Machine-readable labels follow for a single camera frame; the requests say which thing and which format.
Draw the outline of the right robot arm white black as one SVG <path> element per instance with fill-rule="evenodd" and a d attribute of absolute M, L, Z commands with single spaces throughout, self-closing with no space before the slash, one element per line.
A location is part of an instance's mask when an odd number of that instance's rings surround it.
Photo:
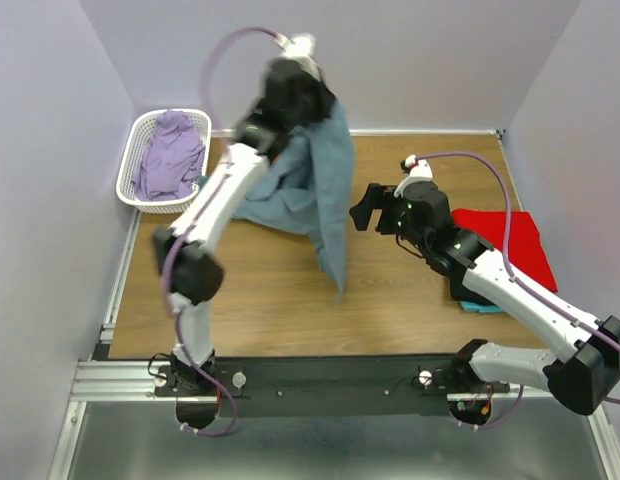
<path fill-rule="evenodd" d="M 457 389 L 515 383 L 547 391 L 572 412 L 590 415 L 620 381 L 620 320 L 599 319 L 507 268 L 500 250 L 454 222 L 448 198 L 434 182 L 370 184 L 350 210 L 357 230 L 367 229 L 374 210 L 381 212 L 378 233 L 409 242 L 452 287 L 498 306 L 545 344 L 523 349 L 469 342 L 449 370 Z"/>

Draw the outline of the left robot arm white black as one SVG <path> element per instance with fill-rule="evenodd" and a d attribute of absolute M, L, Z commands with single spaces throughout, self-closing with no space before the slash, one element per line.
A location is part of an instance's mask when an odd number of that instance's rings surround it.
<path fill-rule="evenodd" d="M 164 303 L 175 320 L 171 368 L 191 395 L 216 381 L 205 364 L 214 354 L 210 301 L 224 278 L 214 257 L 217 243 L 248 191 L 281 165 L 303 128 L 329 118 L 334 101 L 310 55 L 277 57 L 267 67 L 261 97 L 237 124 L 202 191 L 170 227 L 153 234 Z"/>

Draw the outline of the blue-grey t shirt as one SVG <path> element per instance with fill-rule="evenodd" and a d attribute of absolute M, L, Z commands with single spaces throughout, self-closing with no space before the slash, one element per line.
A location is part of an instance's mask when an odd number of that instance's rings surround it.
<path fill-rule="evenodd" d="M 272 167 L 246 194 L 234 218 L 308 237 L 320 270 L 343 295 L 354 167 L 346 110 L 335 102 L 326 119 L 295 131 Z"/>

